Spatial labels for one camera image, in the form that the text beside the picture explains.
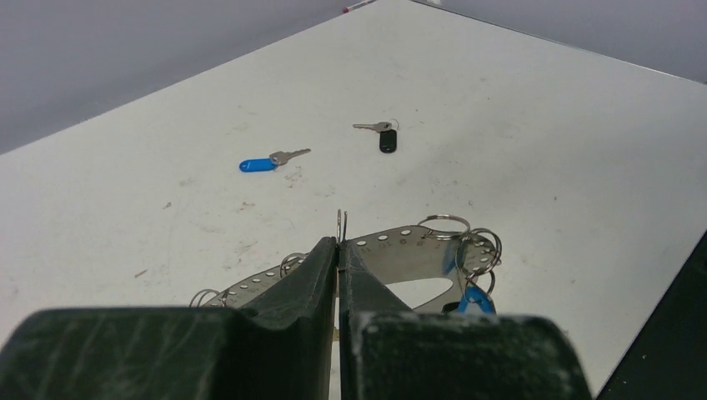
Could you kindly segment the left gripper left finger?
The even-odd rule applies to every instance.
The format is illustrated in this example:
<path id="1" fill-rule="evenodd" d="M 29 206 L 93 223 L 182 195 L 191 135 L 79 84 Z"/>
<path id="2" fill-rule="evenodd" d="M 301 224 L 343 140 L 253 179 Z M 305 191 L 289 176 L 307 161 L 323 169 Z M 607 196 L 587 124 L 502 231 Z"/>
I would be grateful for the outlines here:
<path id="1" fill-rule="evenodd" d="M 1 351 L 4 399 L 325 399 L 338 246 L 242 307 L 55 308 Z"/>

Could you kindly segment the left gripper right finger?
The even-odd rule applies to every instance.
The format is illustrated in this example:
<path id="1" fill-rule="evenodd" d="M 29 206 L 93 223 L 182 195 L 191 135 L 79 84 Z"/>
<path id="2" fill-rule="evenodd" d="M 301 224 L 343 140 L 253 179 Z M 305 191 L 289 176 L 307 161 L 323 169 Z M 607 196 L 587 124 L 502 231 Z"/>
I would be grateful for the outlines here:
<path id="1" fill-rule="evenodd" d="M 344 399 L 589 399 L 569 340 L 548 318 L 418 313 L 341 244 Z"/>

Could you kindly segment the metal key ring plate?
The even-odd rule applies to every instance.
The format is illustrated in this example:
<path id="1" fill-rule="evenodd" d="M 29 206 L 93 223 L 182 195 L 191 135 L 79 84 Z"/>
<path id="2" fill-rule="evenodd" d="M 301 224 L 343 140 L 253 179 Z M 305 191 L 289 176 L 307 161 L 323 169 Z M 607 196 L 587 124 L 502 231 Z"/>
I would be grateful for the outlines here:
<path id="1" fill-rule="evenodd" d="M 410 308 L 456 312 L 473 284 L 490 297 L 501 263 L 502 242 L 458 216 L 434 214 L 414 225 L 349 239 L 368 271 Z"/>

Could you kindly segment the blue tagged key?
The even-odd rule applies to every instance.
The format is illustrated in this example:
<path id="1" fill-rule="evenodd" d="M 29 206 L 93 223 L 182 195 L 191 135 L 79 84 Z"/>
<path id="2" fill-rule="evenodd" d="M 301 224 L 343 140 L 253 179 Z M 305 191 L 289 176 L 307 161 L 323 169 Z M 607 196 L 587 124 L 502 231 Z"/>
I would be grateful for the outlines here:
<path id="1" fill-rule="evenodd" d="M 243 173 L 260 173 L 274 171 L 277 168 L 287 164 L 290 159 L 310 153 L 310 148 L 295 150 L 292 152 L 278 151 L 271 153 L 265 158 L 254 158 L 242 161 L 239 164 L 239 170 Z"/>
<path id="2" fill-rule="evenodd" d="M 496 308 L 490 295 L 481 287 L 469 284 L 462 295 L 457 313 L 463 314 L 495 314 Z"/>

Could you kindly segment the black tagged key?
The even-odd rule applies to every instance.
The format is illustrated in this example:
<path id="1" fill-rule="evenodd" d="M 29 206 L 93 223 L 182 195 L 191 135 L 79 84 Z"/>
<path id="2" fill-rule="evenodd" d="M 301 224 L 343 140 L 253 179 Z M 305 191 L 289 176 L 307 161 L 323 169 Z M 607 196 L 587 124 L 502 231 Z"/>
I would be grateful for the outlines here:
<path id="1" fill-rule="evenodd" d="M 379 151 L 394 153 L 398 146 L 398 133 L 391 122 L 356 123 L 353 128 L 370 130 L 379 136 Z"/>

